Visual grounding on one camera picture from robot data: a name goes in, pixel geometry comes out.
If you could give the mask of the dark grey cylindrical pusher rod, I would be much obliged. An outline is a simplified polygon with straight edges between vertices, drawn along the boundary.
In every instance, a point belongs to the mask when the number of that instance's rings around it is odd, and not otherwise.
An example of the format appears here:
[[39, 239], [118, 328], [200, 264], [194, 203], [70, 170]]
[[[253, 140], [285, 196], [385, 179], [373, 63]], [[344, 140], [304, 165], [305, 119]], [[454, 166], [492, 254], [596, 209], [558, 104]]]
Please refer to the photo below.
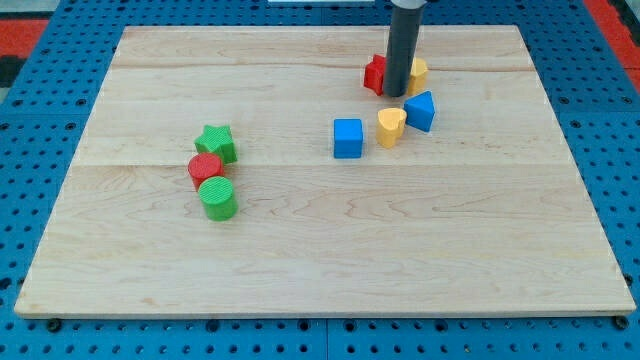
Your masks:
[[426, 3], [426, 0], [392, 0], [383, 81], [387, 96], [400, 97], [407, 92]]

